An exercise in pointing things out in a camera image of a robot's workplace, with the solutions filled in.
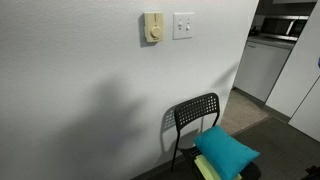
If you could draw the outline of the black perforated metal chair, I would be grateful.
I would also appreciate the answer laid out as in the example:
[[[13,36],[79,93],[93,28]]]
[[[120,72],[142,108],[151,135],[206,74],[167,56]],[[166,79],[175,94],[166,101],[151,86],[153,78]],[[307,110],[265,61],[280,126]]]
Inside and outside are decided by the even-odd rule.
[[[198,180],[205,180],[200,170],[197,168],[194,160],[198,155],[203,155],[200,150],[194,145],[191,148],[181,148],[179,140],[181,130],[199,118],[206,115],[215,114],[212,127],[219,126],[217,121],[220,116],[219,97],[216,93],[207,93],[193,99],[187,100],[178,104],[173,112],[175,126],[177,131],[177,139],[174,153],[178,151],[185,157],[186,162],[190,166],[192,172]],[[171,169],[174,169],[176,155],[173,155]],[[252,161],[250,162],[233,180],[260,180],[262,176],[260,168]]]

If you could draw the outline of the white double switch plate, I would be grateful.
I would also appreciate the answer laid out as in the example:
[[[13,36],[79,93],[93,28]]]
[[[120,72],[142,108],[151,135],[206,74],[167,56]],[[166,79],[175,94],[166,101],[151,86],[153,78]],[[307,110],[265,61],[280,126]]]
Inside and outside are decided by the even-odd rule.
[[[193,37],[193,20],[194,12],[175,12],[173,14],[173,39],[188,39]],[[181,28],[178,28],[178,23],[182,22]],[[190,25],[190,31],[186,31],[186,26]]]

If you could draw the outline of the beige wall thermostat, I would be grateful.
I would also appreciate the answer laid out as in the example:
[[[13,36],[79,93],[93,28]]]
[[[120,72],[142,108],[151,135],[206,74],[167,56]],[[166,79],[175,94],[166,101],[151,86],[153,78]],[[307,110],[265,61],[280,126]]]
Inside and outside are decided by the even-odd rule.
[[[144,31],[147,42],[159,42],[163,40],[163,13],[145,12]]]

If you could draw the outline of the white kitchen cabinet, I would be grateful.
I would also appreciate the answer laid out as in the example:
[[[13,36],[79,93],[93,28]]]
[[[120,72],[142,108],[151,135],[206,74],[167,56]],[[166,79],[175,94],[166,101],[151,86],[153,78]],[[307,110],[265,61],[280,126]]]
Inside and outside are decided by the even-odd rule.
[[[292,42],[249,37],[234,86],[265,102],[293,47]]]

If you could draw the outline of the teal pillow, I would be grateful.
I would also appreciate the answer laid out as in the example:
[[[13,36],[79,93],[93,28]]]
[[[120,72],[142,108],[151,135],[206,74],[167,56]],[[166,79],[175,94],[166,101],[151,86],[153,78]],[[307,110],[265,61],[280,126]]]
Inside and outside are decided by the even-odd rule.
[[[221,126],[214,126],[194,139],[196,147],[222,180],[233,180],[260,153],[240,143]]]

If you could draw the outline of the beige floor rug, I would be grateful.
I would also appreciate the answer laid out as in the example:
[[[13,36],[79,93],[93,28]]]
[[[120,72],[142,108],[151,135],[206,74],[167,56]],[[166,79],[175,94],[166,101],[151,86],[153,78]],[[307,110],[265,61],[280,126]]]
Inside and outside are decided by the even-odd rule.
[[[236,134],[269,117],[263,107],[263,101],[233,88],[222,116],[221,126],[230,135]]]

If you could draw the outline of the stainless microwave oven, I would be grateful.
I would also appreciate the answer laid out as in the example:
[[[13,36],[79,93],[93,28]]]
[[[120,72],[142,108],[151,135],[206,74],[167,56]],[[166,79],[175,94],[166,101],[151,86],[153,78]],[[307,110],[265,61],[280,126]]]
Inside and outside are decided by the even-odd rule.
[[[275,39],[297,41],[308,19],[308,16],[266,16],[260,34]]]

